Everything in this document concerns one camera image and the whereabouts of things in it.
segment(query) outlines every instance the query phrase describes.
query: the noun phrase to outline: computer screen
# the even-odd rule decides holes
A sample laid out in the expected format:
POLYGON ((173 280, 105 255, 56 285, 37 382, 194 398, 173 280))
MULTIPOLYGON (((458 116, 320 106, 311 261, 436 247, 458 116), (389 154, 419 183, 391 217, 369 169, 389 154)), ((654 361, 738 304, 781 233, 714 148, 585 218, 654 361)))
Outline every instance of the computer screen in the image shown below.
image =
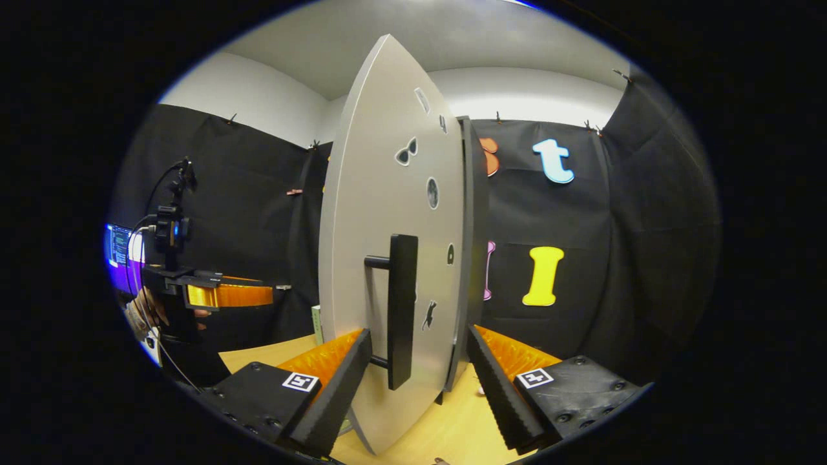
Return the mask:
POLYGON ((124 294, 135 296, 141 288, 141 263, 144 260, 141 235, 130 234, 130 228, 116 224, 107 224, 106 229, 104 250, 112 285, 124 294))

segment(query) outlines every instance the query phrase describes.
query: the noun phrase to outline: table surface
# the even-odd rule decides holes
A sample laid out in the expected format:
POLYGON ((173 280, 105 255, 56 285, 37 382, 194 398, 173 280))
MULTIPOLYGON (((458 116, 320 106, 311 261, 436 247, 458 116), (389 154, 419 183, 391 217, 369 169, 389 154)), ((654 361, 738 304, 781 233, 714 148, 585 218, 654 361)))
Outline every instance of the table surface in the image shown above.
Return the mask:
MULTIPOLYGON (((231 373, 250 362, 276 366, 316 347, 311 334, 303 338, 259 348, 250 348, 219 355, 231 373)), ((433 404, 422 418, 396 443, 380 455, 365 449, 356 431, 349 431, 336 440, 330 456, 347 464, 430 465, 441 458, 451 465, 502 465, 519 457, 505 447, 494 414, 485 397, 477 394, 480 382, 474 366, 459 377, 454 390, 444 395, 442 405, 433 404)))

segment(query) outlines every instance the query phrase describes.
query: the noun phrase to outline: surfboard-shaped board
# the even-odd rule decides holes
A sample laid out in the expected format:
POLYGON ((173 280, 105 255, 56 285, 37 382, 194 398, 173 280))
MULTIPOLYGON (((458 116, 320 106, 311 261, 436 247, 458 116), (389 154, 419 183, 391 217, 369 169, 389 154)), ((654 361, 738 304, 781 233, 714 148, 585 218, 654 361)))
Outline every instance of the surfboard-shaped board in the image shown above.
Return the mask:
POLYGON ((418 238, 410 378, 392 391, 388 370, 370 364, 351 403, 354 429, 372 453, 401 437, 446 386, 457 322, 465 325, 462 144, 437 86, 394 37, 382 36, 342 111, 319 235, 324 340, 368 328, 384 359, 389 272, 365 257, 388 257, 394 234, 418 238))

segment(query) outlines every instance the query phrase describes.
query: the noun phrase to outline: metal rod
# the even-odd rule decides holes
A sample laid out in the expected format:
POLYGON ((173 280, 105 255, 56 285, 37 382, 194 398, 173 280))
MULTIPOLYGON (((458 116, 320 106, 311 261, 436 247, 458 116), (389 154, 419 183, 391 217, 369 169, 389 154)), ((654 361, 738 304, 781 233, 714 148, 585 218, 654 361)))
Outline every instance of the metal rod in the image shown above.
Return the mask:
POLYGON ((387 256, 369 255, 365 257, 365 266, 369 266, 370 268, 379 268, 381 270, 389 270, 390 259, 387 256))

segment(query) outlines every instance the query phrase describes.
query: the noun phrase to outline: black backdrop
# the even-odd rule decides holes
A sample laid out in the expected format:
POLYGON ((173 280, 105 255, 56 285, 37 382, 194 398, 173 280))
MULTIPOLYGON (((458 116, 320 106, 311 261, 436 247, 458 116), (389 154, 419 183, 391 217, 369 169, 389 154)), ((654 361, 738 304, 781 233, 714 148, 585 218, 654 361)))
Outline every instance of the black backdrop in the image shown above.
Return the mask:
MULTIPOLYGON (((475 120, 498 146, 488 178, 489 264, 481 323, 556 357, 585 354, 636 382, 653 381, 686 343, 705 307, 718 254, 715 186, 693 130, 633 68, 603 136, 551 122, 475 120), (555 139, 575 172, 549 181, 534 144, 555 139), (548 307, 522 303, 534 247, 557 247, 548 307)), ((110 221, 131 226, 164 170, 188 156, 198 189, 183 264, 274 286, 274 303, 211 315, 204 349, 237 350, 313 332, 318 233, 332 142, 303 148, 196 110, 157 105, 123 162, 110 221), (300 195, 287 195, 302 189, 300 195), (276 290, 291 285, 291 290, 276 290)), ((152 205, 168 201, 163 188, 152 205)))
MULTIPOLYGON (((188 156, 198 188, 184 193, 193 228, 180 262, 274 287, 272 305, 224 309, 206 318, 205 349, 258 347, 313 332, 318 218, 331 146, 302 148, 189 108, 161 104, 147 115, 121 166, 108 221, 131 228, 155 182, 188 156), (291 189, 304 193, 287 195, 291 189)), ((159 187, 153 208, 171 200, 164 186, 173 179, 170 174, 159 187)))

